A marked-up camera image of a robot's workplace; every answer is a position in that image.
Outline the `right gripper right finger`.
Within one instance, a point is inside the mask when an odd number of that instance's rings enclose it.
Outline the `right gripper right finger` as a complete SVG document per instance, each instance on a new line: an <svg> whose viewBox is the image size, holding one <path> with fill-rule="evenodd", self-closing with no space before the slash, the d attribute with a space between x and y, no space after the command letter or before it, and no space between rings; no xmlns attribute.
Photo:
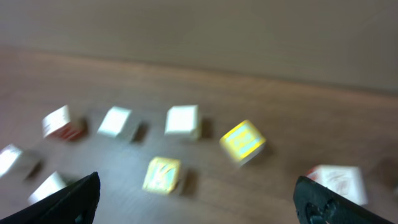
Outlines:
<svg viewBox="0 0 398 224"><path fill-rule="evenodd" d="M300 224L393 224L305 176L293 196Z"/></svg>

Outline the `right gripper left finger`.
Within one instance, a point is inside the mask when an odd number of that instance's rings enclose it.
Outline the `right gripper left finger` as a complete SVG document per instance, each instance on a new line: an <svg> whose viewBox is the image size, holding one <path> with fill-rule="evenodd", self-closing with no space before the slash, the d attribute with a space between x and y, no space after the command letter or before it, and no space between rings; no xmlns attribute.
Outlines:
<svg viewBox="0 0 398 224"><path fill-rule="evenodd" d="M97 172L1 220L1 224L92 224L100 200Z"/></svg>

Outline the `block red side top row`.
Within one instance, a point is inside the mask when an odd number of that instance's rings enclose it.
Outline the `block red side top row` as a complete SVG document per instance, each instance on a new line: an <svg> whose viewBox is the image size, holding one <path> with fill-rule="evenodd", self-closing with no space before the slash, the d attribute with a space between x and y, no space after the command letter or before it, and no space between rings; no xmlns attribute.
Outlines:
<svg viewBox="0 0 398 224"><path fill-rule="evenodd" d="M357 205L368 203L359 167L319 165L306 176Z"/></svg>

